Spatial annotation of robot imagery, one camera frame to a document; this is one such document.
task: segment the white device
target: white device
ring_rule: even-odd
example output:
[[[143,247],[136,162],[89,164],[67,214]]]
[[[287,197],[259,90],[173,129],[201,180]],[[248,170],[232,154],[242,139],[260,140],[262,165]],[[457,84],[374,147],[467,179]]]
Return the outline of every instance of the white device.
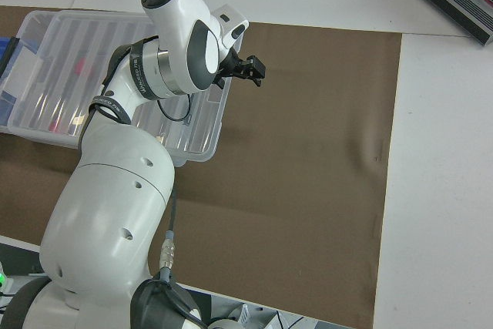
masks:
[[[113,54],[81,135],[80,162],[42,239],[40,261],[51,281],[35,292],[16,324],[23,329],[131,328],[131,302],[138,289],[146,293],[149,245],[174,180],[162,144],[130,125],[135,109],[149,100],[207,89],[218,76],[263,78],[255,57],[241,61],[232,49],[248,21],[228,5],[211,14],[203,0],[142,4],[158,38]],[[221,66],[225,61],[228,66]],[[15,301],[2,329],[13,328],[6,323],[12,324],[9,311],[21,305]],[[187,307],[199,317],[196,308]],[[193,317],[183,318],[180,327],[197,324]]]

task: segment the transparent plastic lid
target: transparent plastic lid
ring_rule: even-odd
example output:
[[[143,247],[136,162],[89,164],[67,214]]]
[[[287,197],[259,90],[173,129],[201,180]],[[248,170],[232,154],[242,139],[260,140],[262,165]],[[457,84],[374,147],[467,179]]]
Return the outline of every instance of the transparent plastic lid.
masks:
[[[8,130],[25,138],[76,148],[91,99],[98,95],[116,47],[155,35],[144,14],[35,11],[18,32],[19,50],[0,92],[15,100]],[[176,166],[206,161],[216,149],[230,81],[192,95],[190,115],[173,122],[156,102],[136,110],[132,123],[154,135]],[[186,96],[164,99],[166,113],[182,117]]]

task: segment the brown paper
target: brown paper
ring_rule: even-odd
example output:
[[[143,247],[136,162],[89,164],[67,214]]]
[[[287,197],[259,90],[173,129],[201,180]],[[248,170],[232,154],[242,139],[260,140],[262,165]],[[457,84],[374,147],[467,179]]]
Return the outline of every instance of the brown paper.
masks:
[[[0,8],[0,25],[11,8]],[[215,156],[176,170],[178,281],[372,325],[400,34],[252,24]],[[0,136],[0,234],[39,243],[78,154]],[[157,268],[167,226],[149,253]]]

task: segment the brown mat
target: brown mat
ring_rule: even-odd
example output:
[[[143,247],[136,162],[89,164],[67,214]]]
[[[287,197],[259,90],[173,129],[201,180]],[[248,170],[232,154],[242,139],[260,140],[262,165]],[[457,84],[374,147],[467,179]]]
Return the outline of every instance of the brown mat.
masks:
[[[21,13],[0,8],[0,33],[15,33]],[[263,86],[234,81],[216,155],[176,171],[180,282],[372,326],[400,44],[400,34],[251,25],[241,55],[265,62]],[[1,135],[0,234],[39,243],[77,160]]]

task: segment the white tabletop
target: white tabletop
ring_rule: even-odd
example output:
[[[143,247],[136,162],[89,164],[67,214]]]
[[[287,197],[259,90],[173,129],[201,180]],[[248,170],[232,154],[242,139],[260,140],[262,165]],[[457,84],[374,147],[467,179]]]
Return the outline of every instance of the white tabletop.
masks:
[[[234,4],[255,22],[406,34],[374,327],[490,328],[493,47],[465,37],[425,0],[206,1]],[[139,0],[0,3],[140,12]]]

